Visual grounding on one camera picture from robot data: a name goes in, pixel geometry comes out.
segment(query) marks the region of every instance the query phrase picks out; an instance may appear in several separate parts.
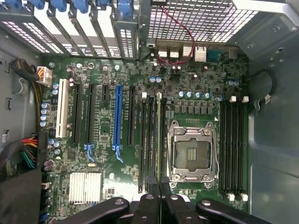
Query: red wires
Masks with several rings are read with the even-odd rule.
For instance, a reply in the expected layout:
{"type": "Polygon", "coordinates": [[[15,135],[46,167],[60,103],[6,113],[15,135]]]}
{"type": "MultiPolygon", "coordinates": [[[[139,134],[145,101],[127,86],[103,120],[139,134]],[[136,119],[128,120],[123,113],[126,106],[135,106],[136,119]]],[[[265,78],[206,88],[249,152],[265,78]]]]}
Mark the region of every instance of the red wires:
{"type": "Polygon", "coordinates": [[[158,61],[161,63],[164,63],[164,64],[169,64],[169,65],[179,65],[179,64],[184,64],[186,63],[191,57],[192,57],[192,52],[194,51],[195,49],[195,40],[194,40],[194,37],[192,36],[192,33],[190,30],[187,29],[187,27],[185,25],[183,25],[181,22],[179,22],[177,19],[175,19],[172,15],[169,14],[169,12],[163,7],[161,6],[161,9],[162,9],[162,12],[167,15],[168,17],[170,17],[172,20],[175,21],[176,24],[180,25],[180,27],[182,27],[184,30],[187,31],[187,33],[189,34],[191,40],[192,40],[192,47],[191,47],[191,51],[188,55],[188,57],[182,61],[178,61],[178,62],[169,62],[169,61],[166,61],[164,59],[162,59],[160,56],[158,57],[158,61]]]}

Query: white pci slot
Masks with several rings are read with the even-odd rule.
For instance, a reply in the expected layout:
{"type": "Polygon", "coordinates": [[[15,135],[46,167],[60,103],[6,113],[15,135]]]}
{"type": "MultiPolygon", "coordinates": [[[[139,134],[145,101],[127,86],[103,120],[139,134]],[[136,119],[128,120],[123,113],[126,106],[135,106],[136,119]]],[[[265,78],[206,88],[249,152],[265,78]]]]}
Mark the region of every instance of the white pci slot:
{"type": "Polygon", "coordinates": [[[56,138],[66,137],[67,107],[69,103],[69,84],[67,79],[59,80],[56,138]]]}

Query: silver heatsink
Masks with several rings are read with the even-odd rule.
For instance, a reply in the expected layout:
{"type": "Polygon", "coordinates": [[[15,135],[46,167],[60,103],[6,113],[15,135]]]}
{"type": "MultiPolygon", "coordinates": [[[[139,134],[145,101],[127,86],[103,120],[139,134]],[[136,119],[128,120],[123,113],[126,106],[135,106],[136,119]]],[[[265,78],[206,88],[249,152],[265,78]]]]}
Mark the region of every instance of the silver heatsink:
{"type": "Polygon", "coordinates": [[[101,173],[72,173],[70,175],[69,203],[99,203],[101,181],[101,173]]]}

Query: cpu socket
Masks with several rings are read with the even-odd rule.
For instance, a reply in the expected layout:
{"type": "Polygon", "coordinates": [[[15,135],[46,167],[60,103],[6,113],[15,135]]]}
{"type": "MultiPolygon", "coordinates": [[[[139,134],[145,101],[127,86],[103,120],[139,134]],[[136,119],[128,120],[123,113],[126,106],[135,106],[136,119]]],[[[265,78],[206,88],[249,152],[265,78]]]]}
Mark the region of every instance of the cpu socket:
{"type": "Polygon", "coordinates": [[[167,172],[171,182],[203,182],[211,188],[219,171],[213,123],[208,122],[206,127],[182,127],[173,120],[167,138],[167,172]]]}

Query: motherboard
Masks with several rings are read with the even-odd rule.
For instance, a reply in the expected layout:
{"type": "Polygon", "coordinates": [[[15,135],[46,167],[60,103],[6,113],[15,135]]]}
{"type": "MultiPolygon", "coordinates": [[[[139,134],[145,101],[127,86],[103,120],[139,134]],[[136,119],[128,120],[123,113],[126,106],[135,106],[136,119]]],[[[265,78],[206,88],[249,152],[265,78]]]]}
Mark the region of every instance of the motherboard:
{"type": "Polygon", "coordinates": [[[169,177],[193,203],[209,197],[247,211],[245,56],[180,66],[48,57],[45,66],[50,217],[114,196],[132,201],[147,176],[169,177]]]}

